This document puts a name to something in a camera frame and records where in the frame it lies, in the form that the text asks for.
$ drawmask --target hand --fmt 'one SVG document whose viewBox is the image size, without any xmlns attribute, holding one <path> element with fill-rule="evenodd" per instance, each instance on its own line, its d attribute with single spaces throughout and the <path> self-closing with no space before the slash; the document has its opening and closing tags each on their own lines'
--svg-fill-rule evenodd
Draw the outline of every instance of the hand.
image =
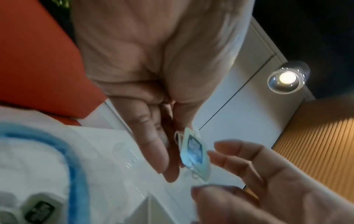
<svg viewBox="0 0 354 224">
<path fill-rule="evenodd" d="M 175 130 L 191 127 L 228 73 L 254 0 L 74 0 L 85 71 L 132 130 L 146 160 L 172 182 Z"/>
<path fill-rule="evenodd" d="M 349 224 L 354 206 L 282 156 L 242 141 L 215 143 L 211 162 L 239 176 L 257 195 L 231 186 L 192 189 L 202 224 Z"/>
</svg>

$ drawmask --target white cabinet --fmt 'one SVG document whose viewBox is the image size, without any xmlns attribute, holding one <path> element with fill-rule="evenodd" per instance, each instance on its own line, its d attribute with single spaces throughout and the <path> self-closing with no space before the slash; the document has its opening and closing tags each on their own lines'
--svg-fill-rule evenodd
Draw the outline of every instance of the white cabinet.
<svg viewBox="0 0 354 224">
<path fill-rule="evenodd" d="M 280 64 L 272 58 L 201 129 L 206 146 L 222 139 L 241 139 L 272 147 L 303 100 L 302 93 L 280 95 L 267 86 L 268 75 Z M 210 183 L 244 187 L 240 178 L 213 167 Z"/>
<path fill-rule="evenodd" d="M 198 111 L 194 127 L 200 129 L 273 54 L 250 26 L 229 74 Z"/>
</svg>

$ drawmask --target dark ceiling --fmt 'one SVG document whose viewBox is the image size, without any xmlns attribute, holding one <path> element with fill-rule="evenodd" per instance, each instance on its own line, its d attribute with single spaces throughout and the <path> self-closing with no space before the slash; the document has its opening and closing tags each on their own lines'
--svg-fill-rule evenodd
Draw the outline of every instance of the dark ceiling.
<svg viewBox="0 0 354 224">
<path fill-rule="evenodd" d="M 354 1 L 256 0 L 253 16 L 288 60 L 310 66 L 316 98 L 354 93 Z"/>
</svg>

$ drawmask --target light bulb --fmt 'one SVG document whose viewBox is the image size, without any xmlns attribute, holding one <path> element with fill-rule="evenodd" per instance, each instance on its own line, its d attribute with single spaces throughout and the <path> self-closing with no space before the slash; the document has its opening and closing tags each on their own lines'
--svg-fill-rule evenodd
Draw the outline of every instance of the light bulb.
<svg viewBox="0 0 354 224">
<path fill-rule="evenodd" d="M 279 80 L 284 84 L 292 84 L 296 81 L 296 75 L 293 72 L 284 72 L 279 76 Z"/>
</svg>

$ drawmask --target wooden slat panel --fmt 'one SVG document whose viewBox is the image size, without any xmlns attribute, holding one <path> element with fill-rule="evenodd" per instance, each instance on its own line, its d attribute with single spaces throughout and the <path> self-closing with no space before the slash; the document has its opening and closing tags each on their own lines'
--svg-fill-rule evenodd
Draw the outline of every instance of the wooden slat panel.
<svg viewBox="0 0 354 224">
<path fill-rule="evenodd" d="M 302 104 L 273 150 L 354 201 L 354 97 Z"/>
</svg>

